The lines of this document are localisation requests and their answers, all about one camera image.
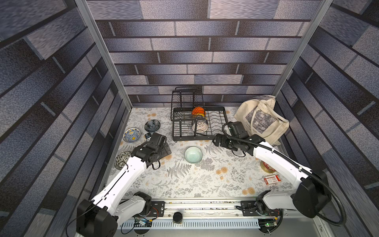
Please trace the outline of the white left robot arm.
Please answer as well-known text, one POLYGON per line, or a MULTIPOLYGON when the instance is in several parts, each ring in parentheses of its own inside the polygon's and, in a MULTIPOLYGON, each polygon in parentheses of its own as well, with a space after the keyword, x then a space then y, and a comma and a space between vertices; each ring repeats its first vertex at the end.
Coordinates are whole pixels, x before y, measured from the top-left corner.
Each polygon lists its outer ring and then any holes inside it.
POLYGON ((77 237, 112 237, 118 227, 131 217, 146 215, 151 197, 137 192, 122 202, 131 185, 154 163, 171 154, 167 138, 153 133, 151 138, 135 147, 118 175, 92 200, 83 200, 77 208, 77 237))

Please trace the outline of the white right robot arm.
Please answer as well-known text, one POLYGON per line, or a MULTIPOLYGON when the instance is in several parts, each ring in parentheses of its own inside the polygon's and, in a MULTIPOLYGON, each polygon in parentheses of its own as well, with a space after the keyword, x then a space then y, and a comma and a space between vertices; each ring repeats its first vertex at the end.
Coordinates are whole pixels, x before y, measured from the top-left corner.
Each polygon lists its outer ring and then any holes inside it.
POLYGON ((241 122, 224 124, 222 133, 216 134, 212 142, 217 147, 223 147, 233 152, 242 151, 258 158, 293 185, 294 189, 291 191, 264 191, 256 197, 254 206, 249 207, 249 211, 266 216, 275 210, 282 214, 284 209, 290 209, 297 210, 308 218, 317 216, 334 226, 342 226, 346 223, 346 211, 340 198, 329 186, 326 173, 313 171, 297 163, 274 149, 266 140, 256 134, 249 135, 241 122), (320 213, 331 200, 335 201, 340 212, 338 221, 328 219, 320 213))

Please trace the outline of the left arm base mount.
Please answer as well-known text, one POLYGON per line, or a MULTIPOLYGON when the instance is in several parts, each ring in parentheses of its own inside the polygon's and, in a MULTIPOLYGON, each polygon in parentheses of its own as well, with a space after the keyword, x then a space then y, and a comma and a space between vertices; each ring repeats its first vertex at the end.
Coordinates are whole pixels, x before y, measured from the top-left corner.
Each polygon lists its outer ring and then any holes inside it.
POLYGON ((164 201, 152 201, 151 209, 148 213, 147 217, 163 217, 165 210, 165 202, 164 201))

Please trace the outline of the white lattice pattern bowl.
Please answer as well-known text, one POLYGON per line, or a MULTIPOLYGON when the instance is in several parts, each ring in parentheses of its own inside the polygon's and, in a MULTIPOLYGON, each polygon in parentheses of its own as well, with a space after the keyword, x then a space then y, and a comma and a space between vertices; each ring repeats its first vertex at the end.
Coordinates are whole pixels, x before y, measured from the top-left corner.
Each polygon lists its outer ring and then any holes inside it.
POLYGON ((205 133, 208 130, 208 121, 205 119, 193 120, 192 130, 196 133, 205 133))

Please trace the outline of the black wire dish rack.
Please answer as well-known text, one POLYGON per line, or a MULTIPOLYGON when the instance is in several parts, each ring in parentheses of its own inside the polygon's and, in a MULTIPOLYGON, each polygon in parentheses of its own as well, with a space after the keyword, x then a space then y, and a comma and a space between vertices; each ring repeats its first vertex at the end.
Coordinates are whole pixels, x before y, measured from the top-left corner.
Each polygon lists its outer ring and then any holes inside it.
POLYGON ((198 87, 176 87, 171 95, 171 121, 172 139, 179 141, 212 140, 216 134, 222 133, 222 126, 228 123, 227 113, 224 107, 207 106, 205 96, 198 87), (205 133, 196 133, 192 130, 192 110, 195 107, 203 107, 205 117, 197 116, 196 119, 208 121, 208 130, 205 133))

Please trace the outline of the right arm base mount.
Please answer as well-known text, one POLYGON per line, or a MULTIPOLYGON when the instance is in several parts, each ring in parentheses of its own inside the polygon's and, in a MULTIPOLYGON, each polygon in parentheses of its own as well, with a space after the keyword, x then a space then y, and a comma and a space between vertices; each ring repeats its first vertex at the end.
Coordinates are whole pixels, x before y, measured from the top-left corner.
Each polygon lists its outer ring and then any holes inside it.
POLYGON ((269 209, 262 201, 241 201, 235 208, 240 210, 243 216, 280 216, 279 209, 269 209))

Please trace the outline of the orange plastic bowl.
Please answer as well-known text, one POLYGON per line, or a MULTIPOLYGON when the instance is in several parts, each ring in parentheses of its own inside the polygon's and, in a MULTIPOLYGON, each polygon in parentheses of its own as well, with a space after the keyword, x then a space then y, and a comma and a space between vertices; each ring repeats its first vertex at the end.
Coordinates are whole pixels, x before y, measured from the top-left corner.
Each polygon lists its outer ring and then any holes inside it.
POLYGON ((202 117, 205 117, 206 111, 205 111, 205 109, 203 107, 195 107, 192 110, 191 114, 193 116, 202 116, 202 117))

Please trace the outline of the pale green ceramic bowl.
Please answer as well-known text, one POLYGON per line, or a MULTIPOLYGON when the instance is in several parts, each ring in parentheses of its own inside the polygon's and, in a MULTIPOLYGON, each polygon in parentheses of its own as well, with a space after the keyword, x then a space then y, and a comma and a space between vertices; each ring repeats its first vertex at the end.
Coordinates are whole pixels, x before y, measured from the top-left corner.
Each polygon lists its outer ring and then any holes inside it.
POLYGON ((203 153, 200 148, 192 146, 186 149, 184 156, 187 162, 196 164, 202 160, 203 153))

